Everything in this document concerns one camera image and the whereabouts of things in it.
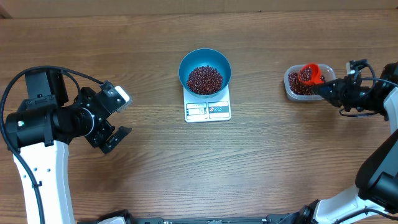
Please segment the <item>red measuring scoop blue handle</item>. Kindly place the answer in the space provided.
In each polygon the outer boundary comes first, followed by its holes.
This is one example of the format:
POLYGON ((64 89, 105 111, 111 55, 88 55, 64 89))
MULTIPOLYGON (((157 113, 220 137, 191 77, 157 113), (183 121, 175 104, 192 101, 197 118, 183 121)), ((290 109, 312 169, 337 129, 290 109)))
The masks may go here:
POLYGON ((315 63, 304 65, 298 73, 298 80, 304 85, 319 85, 324 83, 320 67, 315 63))

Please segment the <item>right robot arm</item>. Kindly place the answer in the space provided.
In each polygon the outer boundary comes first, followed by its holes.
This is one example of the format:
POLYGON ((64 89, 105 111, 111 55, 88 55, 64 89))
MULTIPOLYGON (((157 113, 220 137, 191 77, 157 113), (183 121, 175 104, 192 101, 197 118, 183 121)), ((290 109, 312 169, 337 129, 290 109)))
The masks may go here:
POLYGON ((397 220, 397 64, 387 64, 380 77, 369 77, 370 87, 362 86, 367 60, 346 66, 346 77, 315 85, 313 91, 339 107, 342 116, 351 109, 382 115, 391 135, 362 164, 352 187, 304 206, 295 223, 354 223, 374 215, 397 220))

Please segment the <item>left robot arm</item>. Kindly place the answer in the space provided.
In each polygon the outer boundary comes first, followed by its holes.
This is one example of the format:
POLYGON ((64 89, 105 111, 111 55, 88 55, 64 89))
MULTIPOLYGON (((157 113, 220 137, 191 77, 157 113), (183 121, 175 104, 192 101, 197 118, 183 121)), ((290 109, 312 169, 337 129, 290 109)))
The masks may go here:
POLYGON ((64 77, 77 72, 56 66, 38 66, 18 73, 1 98, 20 77, 25 78, 28 97, 16 112, 1 116, 1 134, 12 152, 24 193, 29 223, 74 223, 68 183, 69 145, 84 137, 93 148, 111 152, 130 132, 115 128, 108 118, 131 103, 121 86, 99 82, 100 91, 78 87, 67 105, 64 77))

